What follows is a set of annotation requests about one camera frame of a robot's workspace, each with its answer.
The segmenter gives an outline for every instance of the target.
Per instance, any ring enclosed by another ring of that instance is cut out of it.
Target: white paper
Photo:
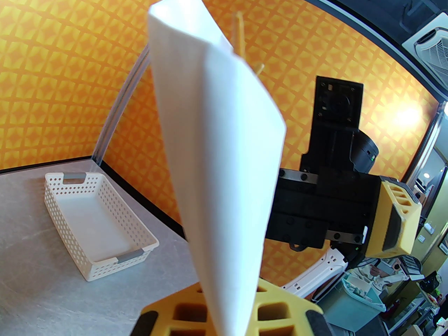
[[[165,152],[219,336],[243,336],[258,284],[286,125],[201,0],[149,10]]]

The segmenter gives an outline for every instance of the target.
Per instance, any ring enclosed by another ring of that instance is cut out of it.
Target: gray basket handle
[[[84,172],[68,172],[64,173],[62,184],[83,184],[86,173]]]
[[[130,259],[134,259],[137,256],[143,255],[143,253],[144,253],[143,249],[140,248],[140,249],[137,249],[137,250],[134,250],[134,251],[130,251],[129,253],[125,253],[123,255],[116,256],[116,258],[118,259],[117,264],[121,264],[121,263],[123,263],[125,261],[128,261]]]

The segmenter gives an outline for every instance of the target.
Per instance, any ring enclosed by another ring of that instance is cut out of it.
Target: orange backdrop
[[[0,169],[91,155],[158,0],[0,0]]]
[[[232,12],[245,17],[247,59],[266,65],[261,80],[288,131],[282,166],[299,168],[307,152],[316,75],[364,83],[360,127],[378,145],[372,173],[401,178],[437,102],[403,67],[358,32],[304,0],[204,0],[228,38]],[[160,132],[152,78],[137,87],[104,159],[123,178],[180,222]],[[302,253],[266,240],[262,277],[282,285],[323,250]]]

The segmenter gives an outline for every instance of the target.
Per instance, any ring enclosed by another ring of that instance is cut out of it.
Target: white plastic basket
[[[103,174],[47,173],[45,181],[45,205],[87,281],[141,263],[159,246]]]

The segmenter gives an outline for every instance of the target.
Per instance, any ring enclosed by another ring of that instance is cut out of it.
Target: yellow robot part
[[[260,279],[245,336],[331,336],[320,307]],[[216,336],[199,283],[141,311],[131,336]]]
[[[414,202],[405,188],[383,181],[365,256],[393,258],[410,254],[420,214],[421,204]]]

